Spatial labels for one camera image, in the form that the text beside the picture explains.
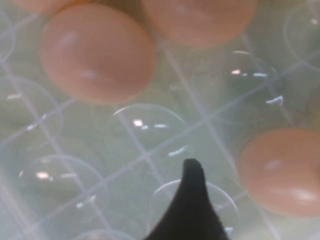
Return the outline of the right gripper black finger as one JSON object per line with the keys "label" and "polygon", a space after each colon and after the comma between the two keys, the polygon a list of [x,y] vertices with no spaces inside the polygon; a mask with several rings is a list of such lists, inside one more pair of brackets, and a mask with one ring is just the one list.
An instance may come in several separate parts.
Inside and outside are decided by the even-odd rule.
{"label": "right gripper black finger", "polygon": [[204,169],[194,159],[183,162],[178,189],[147,240],[228,240],[225,228],[211,205]]}

